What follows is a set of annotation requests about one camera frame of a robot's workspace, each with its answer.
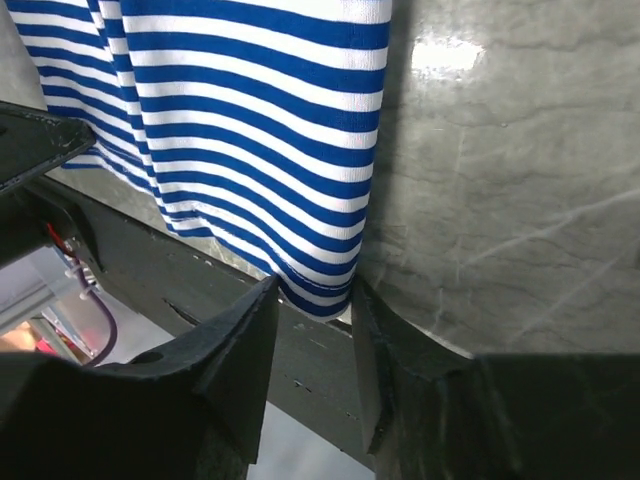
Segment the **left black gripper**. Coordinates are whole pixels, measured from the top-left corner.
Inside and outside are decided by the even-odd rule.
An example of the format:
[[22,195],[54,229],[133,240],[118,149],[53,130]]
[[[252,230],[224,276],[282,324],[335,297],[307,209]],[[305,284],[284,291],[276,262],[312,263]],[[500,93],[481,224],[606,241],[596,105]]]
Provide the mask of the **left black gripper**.
[[46,246],[76,238],[99,269],[89,222],[45,175],[86,153],[95,136],[86,122],[3,101],[1,103],[1,265]]

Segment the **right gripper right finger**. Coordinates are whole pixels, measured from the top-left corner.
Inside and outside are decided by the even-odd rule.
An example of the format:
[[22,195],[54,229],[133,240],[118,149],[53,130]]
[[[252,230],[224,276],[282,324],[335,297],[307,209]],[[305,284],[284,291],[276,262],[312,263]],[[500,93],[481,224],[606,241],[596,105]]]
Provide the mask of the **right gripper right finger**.
[[464,356],[352,289],[363,442],[380,479],[635,479],[635,354]]

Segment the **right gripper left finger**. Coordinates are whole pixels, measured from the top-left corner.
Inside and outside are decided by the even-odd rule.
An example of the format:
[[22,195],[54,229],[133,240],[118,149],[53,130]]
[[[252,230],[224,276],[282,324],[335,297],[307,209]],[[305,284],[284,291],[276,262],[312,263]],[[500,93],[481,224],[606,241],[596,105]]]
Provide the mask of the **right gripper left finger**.
[[257,461],[278,325],[269,277],[126,364],[1,357],[5,479],[243,479]]

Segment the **blue white striped tank top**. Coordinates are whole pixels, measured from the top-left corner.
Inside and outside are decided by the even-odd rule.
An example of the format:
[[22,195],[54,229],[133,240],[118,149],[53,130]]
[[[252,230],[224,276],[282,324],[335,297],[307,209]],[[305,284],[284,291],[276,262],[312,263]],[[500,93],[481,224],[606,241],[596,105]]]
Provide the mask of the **blue white striped tank top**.
[[68,169],[149,195],[166,227],[341,315],[371,191],[388,1],[11,1],[48,110],[96,142]]

